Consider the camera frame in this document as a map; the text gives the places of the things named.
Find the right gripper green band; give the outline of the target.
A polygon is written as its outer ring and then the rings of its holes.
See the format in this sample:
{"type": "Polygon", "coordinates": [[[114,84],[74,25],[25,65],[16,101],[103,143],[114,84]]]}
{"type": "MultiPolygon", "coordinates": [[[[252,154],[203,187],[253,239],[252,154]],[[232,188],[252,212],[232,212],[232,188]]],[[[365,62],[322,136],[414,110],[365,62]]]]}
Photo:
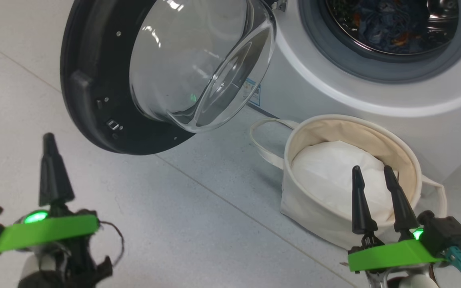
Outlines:
{"type": "MultiPolygon", "coordinates": [[[[348,252],[348,268],[364,272],[370,288],[437,288],[432,266],[443,261],[445,241],[435,236],[420,235],[411,230],[419,227],[417,217],[391,166],[384,166],[386,187],[391,193],[395,216],[393,225],[399,233],[395,244],[353,247],[348,252]]],[[[360,166],[352,168],[352,232],[374,235],[378,230],[365,195],[365,182],[360,166]]]]}

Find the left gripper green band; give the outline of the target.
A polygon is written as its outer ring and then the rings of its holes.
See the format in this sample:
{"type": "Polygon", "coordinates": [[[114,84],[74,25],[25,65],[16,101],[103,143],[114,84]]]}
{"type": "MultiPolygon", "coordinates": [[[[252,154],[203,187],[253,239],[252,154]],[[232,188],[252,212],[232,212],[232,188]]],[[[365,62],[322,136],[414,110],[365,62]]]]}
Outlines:
{"type": "MultiPolygon", "coordinates": [[[[43,136],[39,206],[66,204],[74,191],[53,133],[43,136]]],[[[96,264],[91,236],[100,228],[95,214],[24,221],[5,227],[0,234],[0,254],[27,250],[31,257],[22,268],[19,288],[95,288],[113,275],[106,256],[96,264]]]]}

